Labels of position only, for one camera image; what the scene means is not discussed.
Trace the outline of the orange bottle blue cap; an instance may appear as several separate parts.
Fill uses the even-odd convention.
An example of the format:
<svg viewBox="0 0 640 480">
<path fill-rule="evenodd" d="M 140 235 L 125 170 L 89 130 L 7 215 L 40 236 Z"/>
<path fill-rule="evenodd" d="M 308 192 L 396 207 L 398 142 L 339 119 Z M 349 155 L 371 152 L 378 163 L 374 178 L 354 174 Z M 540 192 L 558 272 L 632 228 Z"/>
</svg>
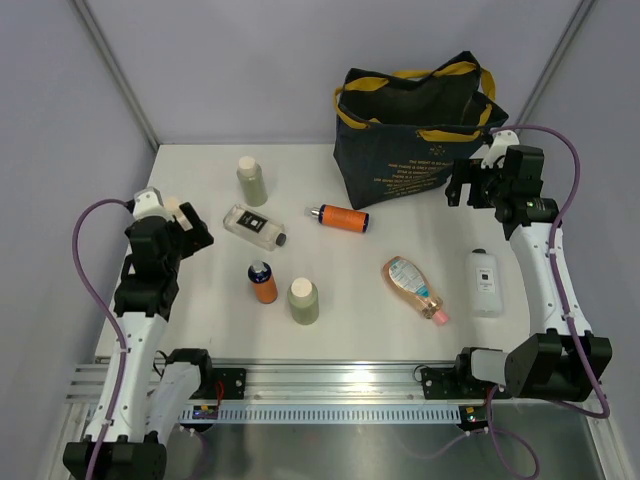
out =
<svg viewBox="0 0 640 480">
<path fill-rule="evenodd" d="M 248 268 L 247 275 L 260 303 L 271 304 L 277 299 L 277 285 L 272 269 L 266 262 L 253 261 Z"/>
</svg>

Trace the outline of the frosted white bottle black cap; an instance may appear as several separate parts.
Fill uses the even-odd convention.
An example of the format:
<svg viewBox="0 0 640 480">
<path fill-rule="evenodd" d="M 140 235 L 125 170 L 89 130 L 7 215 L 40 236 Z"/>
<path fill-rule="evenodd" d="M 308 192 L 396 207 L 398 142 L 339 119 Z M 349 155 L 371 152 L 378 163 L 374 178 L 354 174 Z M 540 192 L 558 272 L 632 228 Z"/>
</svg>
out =
<svg viewBox="0 0 640 480">
<path fill-rule="evenodd" d="M 504 310 L 499 266 L 485 249 L 471 251 L 466 260 L 469 301 L 477 317 L 497 318 Z"/>
</svg>

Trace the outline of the green bottle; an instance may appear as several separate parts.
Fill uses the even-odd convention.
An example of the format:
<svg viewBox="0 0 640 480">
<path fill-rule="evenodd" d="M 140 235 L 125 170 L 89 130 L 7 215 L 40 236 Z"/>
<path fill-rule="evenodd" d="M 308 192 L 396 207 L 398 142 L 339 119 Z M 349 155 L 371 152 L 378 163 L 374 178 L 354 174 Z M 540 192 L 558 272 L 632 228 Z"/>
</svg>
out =
<svg viewBox="0 0 640 480">
<path fill-rule="evenodd" d="M 264 205 L 268 194 L 259 163 L 251 156 L 243 156 L 238 161 L 236 174 L 245 202 L 252 207 Z"/>
<path fill-rule="evenodd" d="M 300 325 L 311 325 L 319 317 L 319 296 L 315 284 L 305 277 L 293 280 L 287 290 L 292 318 Z"/>
</svg>

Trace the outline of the navy canvas bag yellow handles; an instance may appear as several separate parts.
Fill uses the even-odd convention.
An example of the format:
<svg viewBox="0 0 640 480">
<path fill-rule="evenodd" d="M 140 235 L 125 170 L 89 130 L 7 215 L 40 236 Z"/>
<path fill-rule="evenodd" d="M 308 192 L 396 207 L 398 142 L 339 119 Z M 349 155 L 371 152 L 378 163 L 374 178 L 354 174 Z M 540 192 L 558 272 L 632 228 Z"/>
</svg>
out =
<svg viewBox="0 0 640 480">
<path fill-rule="evenodd" d="M 444 185 L 507 113 L 469 51 L 433 70 L 352 68 L 334 92 L 333 156 L 353 209 Z"/>
</svg>

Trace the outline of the peach lotion bottle pink cap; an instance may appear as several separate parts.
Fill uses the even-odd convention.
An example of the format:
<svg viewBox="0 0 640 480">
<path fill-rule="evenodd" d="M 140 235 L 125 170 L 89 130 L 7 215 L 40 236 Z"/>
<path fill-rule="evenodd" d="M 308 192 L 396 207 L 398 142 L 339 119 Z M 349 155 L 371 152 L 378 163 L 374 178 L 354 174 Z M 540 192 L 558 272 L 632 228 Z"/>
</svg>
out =
<svg viewBox="0 0 640 480">
<path fill-rule="evenodd" d="M 386 285 L 422 317 L 438 326 L 449 321 L 442 298 L 413 262 L 395 256 L 382 267 L 382 276 Z"/>
</svg>

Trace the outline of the green bottle front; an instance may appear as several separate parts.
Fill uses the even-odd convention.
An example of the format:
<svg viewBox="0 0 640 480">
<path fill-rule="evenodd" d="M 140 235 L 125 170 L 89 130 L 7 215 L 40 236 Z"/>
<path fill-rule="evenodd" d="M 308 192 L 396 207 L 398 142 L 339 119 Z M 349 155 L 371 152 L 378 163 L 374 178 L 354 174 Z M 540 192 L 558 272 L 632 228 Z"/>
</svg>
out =
<svg viewBox="0 0 640 480">
<path fill-rule="evenodd" d="M 319 317 L 319 296 L 315 284 L 305 277 L 293 280 L 287 290 L 292 318 L 300 325 L 311 325 Z"/>
</svg>

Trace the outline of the orange spray bottle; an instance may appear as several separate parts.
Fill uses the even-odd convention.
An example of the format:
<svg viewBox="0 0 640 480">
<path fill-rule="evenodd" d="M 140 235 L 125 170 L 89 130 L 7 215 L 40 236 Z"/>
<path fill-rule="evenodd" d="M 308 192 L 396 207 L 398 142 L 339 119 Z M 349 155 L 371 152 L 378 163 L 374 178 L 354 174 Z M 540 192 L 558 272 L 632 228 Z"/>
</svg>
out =
<svg viewBox="0 0 640 480">
<path fill-rule="evenodd" d="M 321 225 L 357 233 L 366 233 L 370 221 L 370 216 L 366 212 L 328 204 L 323 204 L 320 207 L 307 207 L 305 214 Z"/>
</svg>

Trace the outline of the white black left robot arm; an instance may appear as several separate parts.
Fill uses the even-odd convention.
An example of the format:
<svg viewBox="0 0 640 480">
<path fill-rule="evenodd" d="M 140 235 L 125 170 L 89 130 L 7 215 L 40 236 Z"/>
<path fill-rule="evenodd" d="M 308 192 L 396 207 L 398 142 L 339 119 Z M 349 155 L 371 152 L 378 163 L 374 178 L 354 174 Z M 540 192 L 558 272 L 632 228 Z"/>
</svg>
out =
<svg viewBox="0 0 640 480">
<path fill-rule="evenodd" d="M 126 228 L 125 257 L 113 303 L 98 303 L 114 341 L 102 393 L 81 440 L 70 442 L 63 464 L 75 479 L 161 479 L 167 443 L 191 398 L 215 385 L 204 349 L 177 349 L 160 383 L 151 368 L 179 292 L 183 260 L 214 242 L 190 203 L 166 203 L 149 187 L 122 202 L 133 217 Z"/>
</svg>

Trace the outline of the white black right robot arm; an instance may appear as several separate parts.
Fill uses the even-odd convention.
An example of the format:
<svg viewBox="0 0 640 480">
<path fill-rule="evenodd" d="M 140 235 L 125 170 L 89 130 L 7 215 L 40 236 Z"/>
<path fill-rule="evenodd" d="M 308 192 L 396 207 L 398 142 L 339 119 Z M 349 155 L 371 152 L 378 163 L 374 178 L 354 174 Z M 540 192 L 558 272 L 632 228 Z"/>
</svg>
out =
<svg viewBox="0 0 640 480">
<path fill-rule="evenodd" d="M 445 194 L 456 206 L 463 185 L 469 185 L 469 206 L 494 209 L 521 270 L 532 333 L 509 353 L 464 348 L 456 358 L 454 388 L 474 397 L 490 383 L 515 398 L 583 402 L 612 358 L 611 342 L 594 335 L 573 291 L 560 210 L 541 195 L 542 150 L 511 145 L 500 160 L 493 166 L 479 159 L 455 161 Z"/>
</svg>

